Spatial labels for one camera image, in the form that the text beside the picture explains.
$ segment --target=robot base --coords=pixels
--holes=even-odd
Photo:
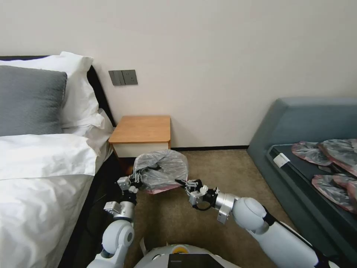
[[[168,267],[169,257],[172,253],[183,254],[208,254],[221,266],[225,268],[239,268],[239,266],[214,255],[206,249],[191,245],[168,245],[161,248],[154,248],[148,252],[134,268],[166,268]]]

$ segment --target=wooden nightstand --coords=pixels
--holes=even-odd
[[[109,143],[117,157],[137,157],[170,149],[170,116],[123,116]]]

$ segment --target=white wall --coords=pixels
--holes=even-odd
[[[173,147],[246,145],[272,101],[353,96],[355,0],[0,0],[0,54],[95,58],[116,120],[172,116]],[[108,70],[135,69],[113,87]]]

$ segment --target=white pillow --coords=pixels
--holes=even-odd
[[[0,180],[95,175],[98,153],[73,134],[0,137]]]
[[[0,61],[0,65],[66,72],[66,92],[60,113],[62,128],[100,127],[104,118],[98,113],[98,101],[87,79],[92,62],[91,57],[62,52],[35,60]]]

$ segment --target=nightstand drawer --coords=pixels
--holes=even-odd
[[[113,144],[118,157],[137,157],[151,151],[167,150],[169,143],[117,143]]]

